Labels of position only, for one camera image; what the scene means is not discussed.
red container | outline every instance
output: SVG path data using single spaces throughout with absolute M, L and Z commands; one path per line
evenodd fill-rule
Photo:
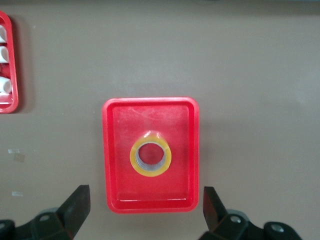
M 110 99 L 102 108 L 102 126 L 107 204 L 113 212 L 187 212 L 197 206 L 199 106 L 194 99 Z
M 0 62 L 0 77 L 10 79 L 12 86 L 9 94 L 0 92 L 0 114 L 8 114 L 16 110 L 19 98 L 12 25 L 9 17 L 2 11 L 0 11 L 0 35 L 6 37 L 5 40 L 0 40 L 0 48 L 6 48 L 8 53 L 8 63 Z

red plastic tray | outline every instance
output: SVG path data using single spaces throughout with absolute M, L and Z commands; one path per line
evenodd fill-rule
M 16 110 L 19 98 L 12 25 L 9 17 L 2 11 L 0 11 L 0 25 L 6 30 L 7 38 L 5 43 L 0 43 L 0 46 L 8 49 L 9 56 L 9 63 L 0 63 L 0 77 L 10 79 L 12 84 L 10 94 L 0 92 L 0 114 L 8 114 Z
M 113 212 L 187 212 L 197 206 L 199 106 L 194 99 L 110 99 L 102 108 L 102 126 L 107 204 Z M 171 151 L 168 169 L 157 176 L 140 174 L 130 160 L 133 145 L 150 132 L 159 133 Z M 149 151 L 153 157 L 159 153 Z

yellow tape roll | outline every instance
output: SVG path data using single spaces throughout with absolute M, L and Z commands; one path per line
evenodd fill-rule
M 156 144 L 163 150 L 163 158 L 156 164 L 147 164 L 139 156 L 139 149 L 146 144 Z M 130 162 L 134 170 L 146 177 L 156 177 L 168 170 L 171 164 L 171 150 L 167 141 L 158 134 L 150 134 L 139 138 L 130 151 Z

beige table surface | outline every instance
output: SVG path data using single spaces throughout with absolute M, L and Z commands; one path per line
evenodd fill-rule
M 203 187 L 214 186 L 258 227 L 280 221 L 319 239 L 319 3 L 3 0 L 0 10 L 16 28 L 21 101 L 0 115 L 0 219 L 21 225 L 89 184 L 75 239 L 196 240 Z M 194 211 L 106 205 L 102 105 L 146 96 L 199 103 Z

white cup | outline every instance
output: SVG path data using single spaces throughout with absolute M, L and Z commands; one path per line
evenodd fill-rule
M 9 51 L 5 46 L 0 46 L 0 64 L 9 63 Z
M 0 76 L 0 92 L 9 94 L 12 91 L 12 83 L 9 78 Z
M 7 42 L 7 30 L 4 26 L 0 25 L 0 43 L 4 44 Z

